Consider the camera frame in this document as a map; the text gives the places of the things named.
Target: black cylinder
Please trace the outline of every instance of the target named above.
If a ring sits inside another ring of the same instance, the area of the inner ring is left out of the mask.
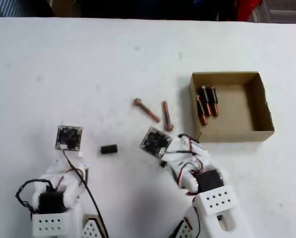
[[[218,103],[217,92],[214,87],[207,87],[207,93],[210,103]]]
[[[203,103],[209,103],[209,97],[208,97],[207,90],[206,90],[205,86],[200,87],[199,95],[200,95],[201,101]]]
[[[105,145],[105,146],[102,146],[100,150],[103,155],[117,153],[118,151],[117,145]]]
[[[204,110],[204,107],[200,101],[200,96],[197,96],[197,107],[198,107],[198,114],[199,115],[204,115],[206,113]]]

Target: black rubber piece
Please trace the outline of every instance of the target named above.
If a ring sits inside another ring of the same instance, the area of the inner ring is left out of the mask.
[[[115,145],[105,145],[100,148],[100,151],[101,151],[102,155],[105,155],[105,154],[117,153],[118,149],[117,149],[116,144]]]
[[[214,87],[207,87],[207,93],[210,103],[218,103],[217,92]]]

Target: screw head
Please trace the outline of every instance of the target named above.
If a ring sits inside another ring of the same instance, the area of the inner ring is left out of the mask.
[[[172,131],[173,128],[174,128],[173,125],[165,125],[165,126],[164,126],[165,131],[169,131],[169,132]]]
[[[135,106],[139,106],[141,103],[142,103],[142,101],[141,101],[141,99],[139,99],[139,98],[136,98],[136,99],[134,100],[134,105],[135,105]]]

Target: red object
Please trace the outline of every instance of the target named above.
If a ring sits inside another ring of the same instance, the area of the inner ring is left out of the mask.
[[[263,0],[235,0],[236,21],[247,21],[252,11],[262,2]]]

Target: black wire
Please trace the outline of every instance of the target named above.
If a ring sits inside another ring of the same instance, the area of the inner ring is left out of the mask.
[[[34,213],[37,213],[37,210],[34,210],[34,208],[29,204],[28,201],[23,201],[21,198],[20,198],[20,193],[22,192],[22,190],[24,189],[24,187],[26,187],[29,183],[32,183],[32,182],[46,182],[49,184],[49,186],[53,189],[53,186],[52,186],[52,183],[51,181],[47,180],[47,179],[31,179],[31,180],[28,180],[27,182],[25,182],[18,190],[18,192],[15,194],[15,197],[16,199],[18,199],[18,201],[20,202],[20,204],[24,207],[27,207],[29,209],[29,211],[31,212],[31,216],[32,214]]]
[[[198,231],[198,234],[196,235],[196,237],[195,238],[197,238],[198,236],[199,236],[199,234],[200,234],[200,231],[201,231],[201,224],[200,224],[200,217],[199,217],[199,214],[198,214],[198,211],[197,211],[197,208],[195,208],[195,207],[193,207],[194,208],[194,210],[196,211],[196,214],[197,214],[197,217],[198,217],[198,223],[199,223],[199,231]]]
[[[193,151],[190,151],[190,150],[177,150],[177,151],[173,151],[173,152],[165,152],[165,154],[175,154],[175,153],[198,155],[196,152],[193,152]]]
[[[84,186],[85,186],[85,188],[86,188],[86,190],[87,190],[87,192],[88,192],[90,198],[92,199],[92,201],[93,201],[93,203],[94,203],[94,206],[95,206],[96,211],[97,211],[97,213],[98,213],[98,217],[99,217],[99,219],[100,219],[100,221],[101,221],[101,223],[102,223],[102,225],[103,225],[104,232],[105,232],[105,236],[106,236],[106,238],[109,238],[109,236],[108,236],[108,232],[107,232],[107,229],[106,229],[106,226],[105,226],[105,223],[104,223],[103,218],[102,218],[102,215],[100,214],[100,211],[99,211],[99,209],[98,209],[98,206],[97,206],[97,204],[96,204],[96,201],[95,201],[95,199],[94,199],[94,197],[93,197],[91,191],[89,190],[86,181],[85,181],[85,180],[83,179],[83,177],[79,174],[79,172],[77,171],[76,167],[71,163],[71,161],[69,160],[69,158],[68,158],[67,155],[65,154],[65,151],[66,151],[66,150],[63,150],[63,154],[64,154],[65,158],[67,159],[68,164],[70,165],[70,167],[72,168],[72,170],[74,170],[74,172],[77,174],[77,176],[80,178],[80,180],[81,180],[82,183],[84,184]]]

